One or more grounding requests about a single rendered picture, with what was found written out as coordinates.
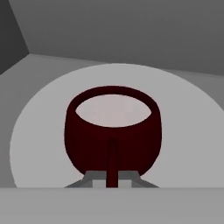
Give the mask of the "grey microwave oven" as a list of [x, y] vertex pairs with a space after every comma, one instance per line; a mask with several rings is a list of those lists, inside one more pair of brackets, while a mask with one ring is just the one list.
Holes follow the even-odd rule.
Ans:
[[0, 0], [0, 187], [14, 124], [48, 81], [97, 62], [187, 78], [224, 109], [224, 0]]

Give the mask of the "dark red mug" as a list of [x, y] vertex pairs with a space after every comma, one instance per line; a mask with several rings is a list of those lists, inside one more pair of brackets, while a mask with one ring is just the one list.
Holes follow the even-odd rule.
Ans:
[[[82, 119], [76, 109], [99, 95], [126, 95], [146, 104], [151, 114], [127, 127], [102, 127]], [[86, 90], [72, 99], [64, 131], [66, 154], [83, 175], [105, 171], [106, 186], [118, 186], [119, 171], [138, 171], [144, 175], [156, 161], [162, 143], [162, 123], [157, 103], [147, 94], [130, 87], [104, 86]]]

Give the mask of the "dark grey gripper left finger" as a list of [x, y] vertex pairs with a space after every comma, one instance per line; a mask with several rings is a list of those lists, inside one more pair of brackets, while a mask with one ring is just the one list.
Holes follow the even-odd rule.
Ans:
[[106, 172], [105, 171], [87, 171], [84, 177], [67, 188], [105, 188]]

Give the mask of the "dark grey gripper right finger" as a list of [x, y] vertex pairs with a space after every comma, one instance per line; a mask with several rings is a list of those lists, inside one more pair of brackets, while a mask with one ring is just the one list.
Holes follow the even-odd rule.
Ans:
[[119, 171], [118, 172], [119, 188], [158, 188], [146, 180], [141, 179], [138, 171]]

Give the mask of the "pale grey microwave turntable plate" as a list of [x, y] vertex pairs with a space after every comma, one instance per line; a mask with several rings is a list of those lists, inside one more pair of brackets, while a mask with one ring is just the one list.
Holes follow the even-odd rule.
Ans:
[[16, 186], [63, 187], [81, 178], [63, 141], [67, 106], [77, 94], [107, 85], [145, 92], [160, 108], [162, 148], [143, 179], [160, 187], [224, 187], [224, 109], [172, 73], [128, 64], [72, 71], [30, 99], [10, 140], [10, 168]]

